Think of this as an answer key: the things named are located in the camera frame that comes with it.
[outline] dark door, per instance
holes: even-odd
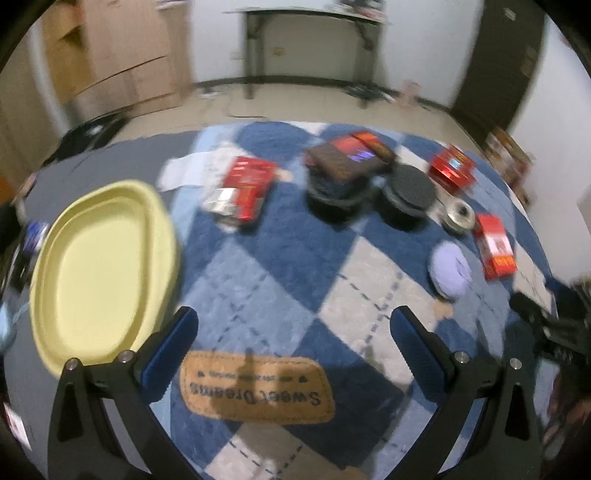
[[[452,116],[483,146],[506,129],[525,95],[540,52],[544,11],[533,0],[485,0],[480,30]]]

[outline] screw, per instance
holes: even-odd
[[[123,350],[122,352],[119,352],[119,355],[117,355],[117,360],[122,364],[126,364],[134,357],[134,355],[135,352],[133,350]]]
[[[520,370],[522,367],[521,360],[519,360],[518,358],[512,358],[511,360],[509,360],[509,365],[513,370]]]
[[[466,364],[470,361],[470,355],[466,352],[456,352],[453,354],[453,357],[456,359],[456,362],[460,364]]]
[[[66,369],[68,369],[71,372],[72,370],[74,370],[78,366],[79,362],[80,361],[77,358],[70,358],[66,362]]]

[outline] rug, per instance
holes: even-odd
[[[518,266],[512,277],[491,282],[483,277],[473,237],[456,239],[443,230],[440,206],[417,232],[392,229],[372,210],[344,227],[323,223],[306,206],[302,153],[360,128],[366,127],[243,122],[210,127],[194,144],[194,152],[275,161],[291,181],[276,183],[254,233],[218,225],[199,208],[214,185],[177,191],[171,215],[183,244],[181,303],[196,310],[200,323],[191,349],[309,359],[326,375],[335,405],[329,419],[314,424],[198,414],[183,398],[179,372],[152,407],[206,479],[345,478],[352,469],[384,479],[436,409],[390,336],[389,315],[399,305],[408,305],[451,351],[519,357],[535,382],[536,411],[547,421],[557,369],[534,358],[531,332],[508,306],[510,294],[519,290],[554,309],[544,287],[550,268],[521,204],[485,160],[466,152],[476,162],[477,182],[465,199],[477,213],[502,219]],[[402,162],[423,171],[446,146],[374,131]],[[453,305],[439,300],[428,280],[428,256],[442,240],[456,242],[472,269],[469,292]],[[481,407],[475,402],[444,468],[460,458]]]

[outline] yellow tray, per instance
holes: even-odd
[[[126,180],[72,203],[43,244],[31,325],[55,376],[64,362],[110,362],[160,328],[178,273],[174,228],[158,193]]]

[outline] beige floor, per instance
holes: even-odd
[[[408,132],[479,151],[470,137],[446,113],[420,106],[405,110],[385,100],[367,109],[358,100],[329,87],[263,85],[253,100],[244,98],[242,86],[223,87],[223,92],[202,98],[195,91],[183,105],[132,119],[113,142],[150,137],[161,133],[200,130],[208,125],[237,121],[236,116],[260,116],[257,120],[296,120],[363,125]]]

